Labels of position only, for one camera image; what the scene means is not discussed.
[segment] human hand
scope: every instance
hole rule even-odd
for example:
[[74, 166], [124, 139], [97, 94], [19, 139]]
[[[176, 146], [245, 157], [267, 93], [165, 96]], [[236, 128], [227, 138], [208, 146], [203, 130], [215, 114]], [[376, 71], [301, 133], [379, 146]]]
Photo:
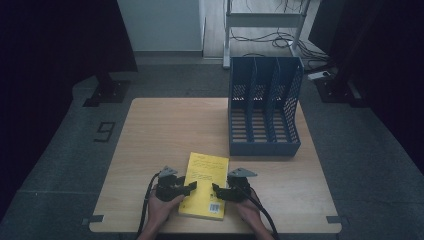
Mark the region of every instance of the human hand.
[[[259, 198], [256, 195], [256, 192], [252, 189], [250, 196], [256, 200], [259, 204]], [[253, 233], [258, 240], [274, 240], [271, 233], [266, 229], [265, 225], [261, 220], [261, 213], [258, 207], [250, 201], [250, 199], [245, 199], [242, 202], [235, 203], [237, 211], [249, 227], [252, 229]]]
[[169, 202], [164, 202], [156, 197], [155, 185], [149, 195], [147, 224], [144, 227], [139, 240], [155, 239], [162, 225], [168, 219], [172, 209], [184, 200], [184, 195], [175, 197]]
[[180, 195], [169, 202], [164, 202], [156, 197], [156, 187], [157, 185], [155, 185], [150, 192], [147, 222], [154, 224], [154, 226], [161, 227], [168, 219], [172, 209], [177, 207], [178, 204], [184, 200], [185, 196]]

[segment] black cable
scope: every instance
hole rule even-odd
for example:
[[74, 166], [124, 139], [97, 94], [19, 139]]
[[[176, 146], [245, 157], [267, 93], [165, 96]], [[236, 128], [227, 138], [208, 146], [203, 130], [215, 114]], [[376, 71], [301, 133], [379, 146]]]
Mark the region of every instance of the black cable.
[[253, 204], [255, 204], [255, 206], [265, 215], [265, 217], [267, 218], [269, 224], [271, 225], [272, 228], [272, 236], [274, 237], [275, 240], [280, 240], [280, 236], [278, 236], [278, 232], [277, 232], [277, 228], [274, 225], [274, 221], [271, 218], [271, 215], [269, 215], [269, 213], [267, 212], [267, 210], [262, 206], [261, 201], [259, 200], [258, 197], [258, 201], [256, 201], [254, 198], [252, 198], [252, 196], [250, 196], [249, 194], [247, 194], [245, 191], [243, 191], [243, 189], [241, 187], [239, 187], [238, 185], [234, 185], [239, 191], [241, 191]]
[[159, 176], [159, 173], [160, 172], [156, 173], [152, 177], [152, 180], [150, 180], [149, 186], [147, 187], [146, 195], [144, 196], [143, 210], [141, 212], [140, 225], [138, 226], [138, 231], [137, 231], [137, 235], [135, 239], [137, 239], [140, 236], [141, 232], [143, 231], [144, 220], [146, 218], [147, 204], [149, 203], [149, 197], [150, 197], [150, 192], [152, 191], [153, 181], [155, 180], [157, 176]]

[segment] black curtain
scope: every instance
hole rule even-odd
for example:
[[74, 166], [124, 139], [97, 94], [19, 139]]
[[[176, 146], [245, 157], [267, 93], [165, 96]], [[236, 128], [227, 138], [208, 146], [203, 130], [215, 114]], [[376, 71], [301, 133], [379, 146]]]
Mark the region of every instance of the black curtain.
[[137, 71], [116, 0], [0, 3], [0, 216], [72, 101], [75, 83]]

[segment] gray floor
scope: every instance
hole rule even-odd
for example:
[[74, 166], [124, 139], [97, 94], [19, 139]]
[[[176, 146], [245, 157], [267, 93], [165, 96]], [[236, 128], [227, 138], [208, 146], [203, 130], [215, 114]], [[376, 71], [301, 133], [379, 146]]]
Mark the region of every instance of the gray floor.
[[[143, 64], [123, 103], [82, 107], [96, 79], [74, 87], [74, 101], [45, 153], [1, 222], [0, 239], [132, 239], [92, 233], [83, 219], [96, 205], [132, 99], [226, 97], [229, 71], [214, 61]], [[281, 234], [283, 239], [424, 239], [424, 178], [399, 143], [367, 108], [321, 103], [306, 79], [302, 105], [339, 216], [340, 234]], [[101, 122], [115, 122], [107, 143], [93, 141]], [[160, 239], [246, 239], [247, 236], [164, 235]]]

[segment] electrical cable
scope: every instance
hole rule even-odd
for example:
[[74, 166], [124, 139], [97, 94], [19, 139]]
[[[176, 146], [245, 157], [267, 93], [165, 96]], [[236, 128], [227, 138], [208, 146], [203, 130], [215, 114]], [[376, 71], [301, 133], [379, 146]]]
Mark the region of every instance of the electrical cable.
[[[227, 0], [227, 1], [231, 1], [230, 2], [230, 7], [232, 9], [233, 0]], [[303, 7], [303, 4], [304, 4], [304, 1], [305, 0], [301, 0], [299, 6], [297, 6], [295, 8], [294, 1], [293, 1], [293, 4], [292, 4], [293, 6], [288, 6], [289, 5], [289, 1], [288, 0], [285, 0], [285, 2], [284, 2], [284, 12], [286, 12], [287, 9], [290, 9], [293, 12], [295, 12], [296, 10], [299, 10], [299, 12], [301, 12], [302, 11], [302, 7]], [[275, 9], [274, 12], [276, 12], [277, 9], [280, 8], [281, 5], [283, 5], [283, 0], [281, 0], [280, 4], [276, 7], [276, 9]], [[252, 12], [251, 8], [248, 5], [248, 0], [246, 0], [246, 6], [250, 10], [250, 12]], [[282, 33], [279, 30], [280, 30], [280, 28], [277, 29], [277, 32], [270, 33], [268, 35], [265, 35], [265, 36], [262, 36], [262, 37], [257, 37], [257, 38], [246, 38], [246, 37], [242, 37], [242, 36], [235, 36], [234, 33], [233, 33], [232, 28], [230, 28], [230, 33], [231, 33], [231, 39], [235, 39], [236, 41], [241, 41], [241, 42], [247, 41], [247, 42], [258, 42], [258, 43], [260, 43], [260, 42], [271, 42], [271, 44], [272, 44], [273, 47], [277, 47], [277, 48], [281, 48], [281, 49], [290, 47], [289, 41], [293, 41], [294, 40], [294, 36], [292, 34], [289, 34], [289, 33]], [[268, 37], [271, 37], [271, 36], [274, 36], [274, 35], [277, 35], [277, 36], [274, 37], [273, 39], [267, 39]], [[316, 71], [318, 69], [330, 68], [330, 67], [333, 67], [334, 66], [334, 61], [332, 60], [331, 57], [329, 57], [325, 53], [310, 50], [306, 46], [306, 44], [315, 46], [312, 43], [304, 42], [304, 41], [302, 41], [302, 40], [299, 39], [299, 42], [298, 42], [297, 47], [300, 50], [301, 59], [302, 59], [302, 61], [306, 62], [306, 65], [309, 68], [308, 70], [305, 70], [305, 72], [313, 72], [313, 71]], [[243, 56], [251, 56], [251, 55], [257, 55], [257, 56], [266, 57], [265, 55], [258, 54], [258, 53], [247, 53], [247, 54], [245, 54]], [[326, 64], [323, 65], [323, 66], [320, 66], [320, 67], [313, 68], [311, 66], [311, 62], [324, 62]]]
[[255, 204], [255, 206], [259, 209], [259, 211], [261, 211], [265, 217], [267, 218], [269, 224], [271, 225], [272, 228], [272, 236], [274, 237], [275, 240], [280, 240], [280, 237], [278, 236], [278, 232], [277, 232], [277, 228], [274, 225], [274, 221], [271, 218], [271, 215], [269, 215], [268, 211], [262, 206], [261, 201], [259, 200], [258, 197], [258, 201], [256, 201], [252, 196], [250, 196], [249, 194], [247, 194], [245, 191], [243, 191], [243, 189], [238, 186], [237, 184], [234, 185], [240, 192], [242, 192], [244, 194], [244, 196], [247, 197], [247, 199], [249, 199], [253, 204]]
[[141, 232], [143, 231], [143, 226], [144, 226], [144, 220], [146, 218], [146, 210], [147, 210], [147, 204], [149, 203], [149, 197], [150, 197], [150, 192], [152, 191], [152, 186], [153, 186], [153, 181], [155, 180], [155, 178], [157, 176], [159, 176], [159, 173], [156, 173], [152, 179], [150, 180], [149, 186], [147, 187], [147, 191], [146, 191], [146, 195], [144, 196], [144, 202], [143, 202], [143, 210], [141, 212], [141, 220], [140, 220], [140, 225], [138, 227], [138, 231], [137, 231], [137, 235], [136, 235], [136, 239], [140, 236]]

